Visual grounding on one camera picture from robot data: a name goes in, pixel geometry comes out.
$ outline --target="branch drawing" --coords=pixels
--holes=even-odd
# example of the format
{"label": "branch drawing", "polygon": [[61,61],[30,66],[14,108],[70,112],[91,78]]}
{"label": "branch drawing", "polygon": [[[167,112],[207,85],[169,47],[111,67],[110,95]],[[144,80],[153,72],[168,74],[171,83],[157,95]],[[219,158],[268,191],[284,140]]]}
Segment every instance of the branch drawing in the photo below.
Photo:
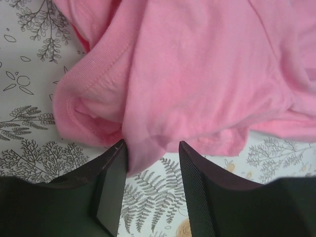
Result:
{"label": "branch drawing", "polygon": [[31,105],[17,108],[10,113],[11,119],[0,121],[0,140],[23,140],[32,133],[30,128],[48,130],[47,125],[55,124],[53,114],[42,113]]}
{"label": "branch drawing", "polygon": [[[49,141],[41,147],[35,140],[21,141],[22,153],[1,152],[0,172],[3,176],[17,176],[29,182],[48,182],[89,161],[83,149],[74,143],[61,146]],[[71,153],[71,159],[65,154]]]}
{"label": "branch drawing", "polygon": [[71,38],[66,27],[69,25],[66,17],[58,10],[52,0],[42,0],[40,7],[32,11],[26,5],[30,0],[11,0],[12,8],[20,10],[17,13],[21,31],[31,31],[30,39],[33,41],[43,39],[42,49],[39,49],[37,56],[45,61],[57,63],[61,58],[60,42],[68,45]]}
{"label": "branch drawing", "polygon": [[304,151],[308,149],[311,146],[298,149],[296,142],[269,137],[263,143],[249,148],[247,163],[254,167],[260,166],[262,175],[259,179],[262,183],[267,183],[281,167],[299,164]]}

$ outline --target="plant illustration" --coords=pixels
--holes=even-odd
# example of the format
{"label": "plant illustration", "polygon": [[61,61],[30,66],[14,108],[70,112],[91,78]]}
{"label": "plant illustration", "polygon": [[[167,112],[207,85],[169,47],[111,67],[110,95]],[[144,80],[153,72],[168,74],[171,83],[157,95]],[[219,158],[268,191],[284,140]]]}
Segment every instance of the plant illustration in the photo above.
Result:
{"label": "plant illustration", "polygon": [[287,168],[300,164],[303,153],[312,148],[309,145],[298,149],[297,145],[296,142],[277,138],[264,139],[263,143],[249,148],[247,163],[254,167],[260,166],[262,175],[259,179],[262,183],[267,183],[273,179],[276,171],[281,167]]}
{"label": "plant illustration", "polygon": [[[66,74],[68,72],[68,69],[66,68],[66,66],[64,66],[64,73]],[[58,80],[56,80],[56,81],[54,81],[53,82],[53,84],[58,84]],[[49,99],[50,99],[50,101],[53,101],[53,96],[54,96],[54,94],[50,94],[49,95]]]}
{"label": "plant illustration", "polygon": [[167,237],[166,233],[156,231],[154,234],[150,234],[149,237]]}
{"label": "plant illustration", "polygon": [[71,40],[66,29],[69,23],[52,0],[43,0],[35,11],[26,6],[29,2],[31,0],[11,0],[10,6],[20,10],[17,16],[21,31],[27,29],[33,33],[30,39],[42,40],[44,45],[37,56],[42,61],[48,59],[49,62],[57,63],[57,59],[61,58],[60,42],[67,45]]}
{"label": "plant illustration", "polygon": [[5,40],[6,40],[6,41],[8,41],[9,43],[16,43],[16,42],[17,42],[16,38],[15,38],[15,37],[13,37],[13,36],[10,36],[10,35],[4,35],[3,37],[4,37],[4,38],[5,38]]}
{"label": "plant illustration", "polygon": [[68,173],[89,161],[83,149],[74,143],[61,146],[49,141],[41,147],[35,140],[22,140],[22,152],[1,152],[0,172],[2,176],[17,176],[29,182],[48,182]]}
{"label": "plant illustration", "polygon": [[23,135],[32,133],[30,128],[48,130],[46,126],[55,124],[53,114],[42,113],[31,105],[13,110],[10,117],[0,121],[0,140],[23,140]]}
{"label": "plant illustration", "polygon": [[11,90],[16,86],[19,86],[19,89],[21,91],[23,91],[24,93],[29,94],[29,95],[34,95],[33,92],[31,92],[29,89],[26,88],[27,86],[29,86],[31,84],[29,77],[19,76],[16,79],[15,76],[11,72],[6,71],[5,73],[6,73],[7,77],[10,78],[11,80],[13,80],[14,82],[12,84],[10,84],[9,86],[7,86],[3,91]]}
{"label": "plant illustration", "polygon": [[23,61],[23,62],[31,62],[31,59],[28,58],[28,57],[25,57],[25,56],[20,56],[20,59]]}
{"label": "plant illustration", "polygon": [[149,218],[154,233],[162,216],[165,215],[168,224],[172,223],[179,208],[185,204],[179,162],[166,158],[159,161],[164,166],[165,174],[156,175],[145,170],[134,177],[138,187],[131,184],[125,186],[121,217],[128,233],[133,223],[140,233]]}

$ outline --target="patterned surface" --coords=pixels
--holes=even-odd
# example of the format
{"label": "patterned surface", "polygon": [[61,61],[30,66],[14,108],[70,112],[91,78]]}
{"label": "patterned surface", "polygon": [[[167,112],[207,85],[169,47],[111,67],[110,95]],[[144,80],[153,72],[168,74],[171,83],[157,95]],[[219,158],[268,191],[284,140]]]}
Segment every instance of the patterned surface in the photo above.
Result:
{"label": "patterned surface", "polygon": [[[0,0],[0,17],[0,175],[49,181],[103,152],[63,140],[54,127],[54,88],[84,53],[51,0]],[[261,183],[316,174],[316,144],[256,133],[238,157],[205,157]],[[177,154],[127,180],[120,237],[187,237],[187,218]]]}

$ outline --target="pink fabric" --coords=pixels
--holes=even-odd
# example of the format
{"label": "pink fabric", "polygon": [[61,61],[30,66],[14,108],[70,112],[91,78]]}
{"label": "pink fabric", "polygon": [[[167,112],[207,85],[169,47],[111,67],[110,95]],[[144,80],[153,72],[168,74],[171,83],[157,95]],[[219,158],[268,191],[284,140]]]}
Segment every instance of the pink fabric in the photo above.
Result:
{"label": "pink fabric", "polygon": [[55,0],[89,53],[59,82],[62,137],[124,138],[129,175],[187,141],[237,155],[249,130],[316,142],[315,0]]}

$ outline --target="black object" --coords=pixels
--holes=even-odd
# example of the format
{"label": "black object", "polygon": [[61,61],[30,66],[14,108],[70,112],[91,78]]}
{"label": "black object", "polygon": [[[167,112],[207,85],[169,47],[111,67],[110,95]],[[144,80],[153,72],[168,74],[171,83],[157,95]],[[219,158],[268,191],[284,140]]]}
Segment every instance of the black object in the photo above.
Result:
{"label": "black object", "polygon": [[316,237],[316,178],[261,185],[179,147],[193,237]]}
{"label": "black object", "polygon": [[1,237],[116,237],[127,173],[123,140],[50,183],[0,178]]}

